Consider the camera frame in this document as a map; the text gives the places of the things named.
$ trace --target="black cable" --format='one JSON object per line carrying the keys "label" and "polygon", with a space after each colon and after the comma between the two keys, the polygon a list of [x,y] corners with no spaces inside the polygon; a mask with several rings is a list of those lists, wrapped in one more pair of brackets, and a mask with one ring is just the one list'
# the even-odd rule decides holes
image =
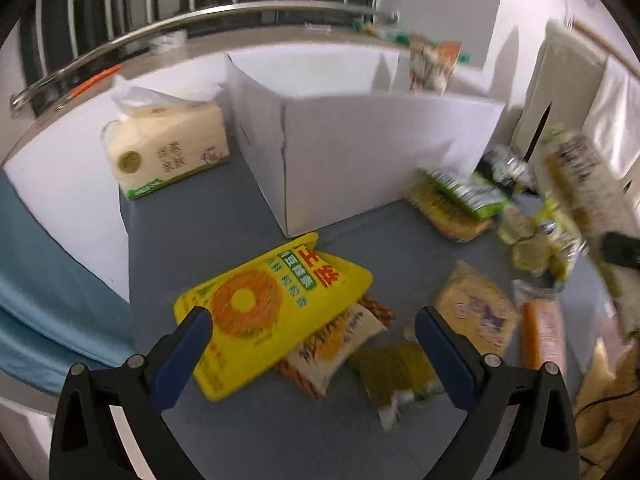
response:
{"label": "black cable", "polygon": [[602,399],[594,400],[593,402],[590,402],[589,404],[586,404],[585,406],[581,407],[580,410],[578,410],[577,413],[574,415],[574,418],[578,418],[578,415],[580,415],[584,410],[586,410],[587,408],[590,408],[591,406],[596,406],[597,404],[602,404],[603,402],[609,402],[610,400],[624,399],[625,397],[632,396],[634,393],[637,393],[637,392],[640,392],[640,386],[638,386],[635,390],[631,392],[627,392],[626,394],[603,397]]}
{"label": "black cable", "polygon": [[594,466],[597,467],[599,469],[602,469],[604,471],[604,468],[599,466],[598,464],[596,464],[593,460],[589,460],[587,457],[580,455],[580,460],[582,460],[583,462],[586,462],[587,464],[589,464],[590,466]]}

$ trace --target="white box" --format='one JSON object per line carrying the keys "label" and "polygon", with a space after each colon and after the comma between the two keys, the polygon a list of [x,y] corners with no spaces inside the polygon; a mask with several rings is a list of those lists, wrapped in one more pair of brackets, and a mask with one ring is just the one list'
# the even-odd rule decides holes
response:
{"label": "white box", "polygon": [[397,50],[307,44],[250,54],[228,58],[236,136],[288,237],[400,199],[418,168],[469,176],[504,107],[390,92],[402,86]]}

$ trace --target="blue gripper pad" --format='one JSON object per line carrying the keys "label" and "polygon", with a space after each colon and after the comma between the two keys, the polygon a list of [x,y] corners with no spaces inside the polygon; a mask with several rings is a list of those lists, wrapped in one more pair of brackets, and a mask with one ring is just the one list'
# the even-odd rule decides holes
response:
{"label": "blue gripper pad", "polygon": [[[476,407],[478,389],[476,378],[464,357],[456,349],[456,345],[430,311],[439,316],[433,307],[421,309],[415,316],[415,335],[453,405],[460,410],[472,413]],[[460,337],[451,329],[448,332],[453,337]]]}
{"label": "blue gripper pad", "polygon": [[153,377],[150,392],[151,404],[157,413],[175,406],[211,340],[212,330],[210,313],[204,308],[194,308],[175,332],[167,336],[170,351]]}

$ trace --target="gray table surface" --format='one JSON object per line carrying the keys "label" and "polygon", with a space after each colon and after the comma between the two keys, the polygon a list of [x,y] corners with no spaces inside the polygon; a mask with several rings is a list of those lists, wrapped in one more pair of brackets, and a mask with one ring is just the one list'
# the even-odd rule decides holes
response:
{"label": "gray table surface", "polygon": [[[147,197],[121,200],[129,233],[130,303],[136,347],[147,352],[175,329],[172,305],[188,288],[284,243],[242,156]],[[369,344],[402,341],[402,326],[434,300],[457,259],[512,297],[510,249],[495,230],[468,244],[441,237],[418,211],[395,202],[320,230],[318,248],[374,275],[370,294],[398,319]],[[561,296],[568,337],[566,383],[573,396],[593,351],[607,293],[581,257]],[[518,331],[506,361],[520,360]],[[476,478],[487,478],[509,431],[508,410]],[[204,478],[210,480],[421,479],[458,430],[465,413],[446,397],[406,412],[384,433],[349,365],[315,402],[277,372],[267,371],[220,402],[191,380],[164,420]]]}

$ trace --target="snack bag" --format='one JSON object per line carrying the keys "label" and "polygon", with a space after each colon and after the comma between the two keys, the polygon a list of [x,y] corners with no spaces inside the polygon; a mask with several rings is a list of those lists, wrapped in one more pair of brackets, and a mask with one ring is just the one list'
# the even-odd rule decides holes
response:
{"label": "snack bag", "polygon": [[508,205],[502,212],[502,222],[498,226],[498,238],[505,245],[515,245],[535,234],[533,222],[515,205]]}
{"label": "snack bag", "polygon": [[558,201],[548,194],[542,209],[533,217],[549,241],[549,267],[559,282],[566,282],[574,270],[580,251],[580,231],[560,209]]}
{"label": "snack bag", "polygon": [[409,92],[420,89],[444,93],[458,62],[460,47],[459,41],[431,43],[416,34],[411,34]]}
{"label": "snack bag", "polygon": [[415,406],[444,393],[418,343],[363,348],[349,362],[358,371],[385,431],[396,427],[401,407]]}
{"label": "snack bag", "polygon": [[472,218],[431,182],[417,184],[404,195],[431,220],[440,234],[456,242],[470,242],[494,224],[490,218]]}
{"label": "snack bag", "polygon": [[478,170],[503,192],[536,193],[536,183],[529,164],[520,160],[507,146],[496,144],[484,152]]}
{"label": "snack bag", "polygon": [[497,215],[510,202],[503,192],[477,172],[471,175],[468,182],[460,182],[440,170],[423,173],[441,192],[476,220],[487,220]]}
{"label": "snack bag", "polygon": [[465,262],[458,261],[434,306],[454,332],[480,354],[504,355],[518,313],[504,293]]}
{"label": "snack bag", "polygon": [[289,352],[276,368],[315,400],[324,397],[342,363],[395,318],[389,309],[363,298]]}
{"label": "snack bag", "polygon": [[531,238],[516,242],[511,251],[511,262],[516,269],[526,270],[533,276],[542,276],[549,268],[551,245],[546,235],[537,232]]}
{"label": "snack bag", "polygon": [[522,314],[522,364],[525,368],[539,370],[551,361],[564,375],[564,321],[556,296],[522,280],[513,282],[513,291]]}
{"label": "snack bag", "polygon": [[315,252],[317,241],[318,234],[306,234],[175,302],[178,323],[194,306],[213,318],[211,342],[193,373],[207,399],[223,399],[273,366],[369,288],[368,270]]}

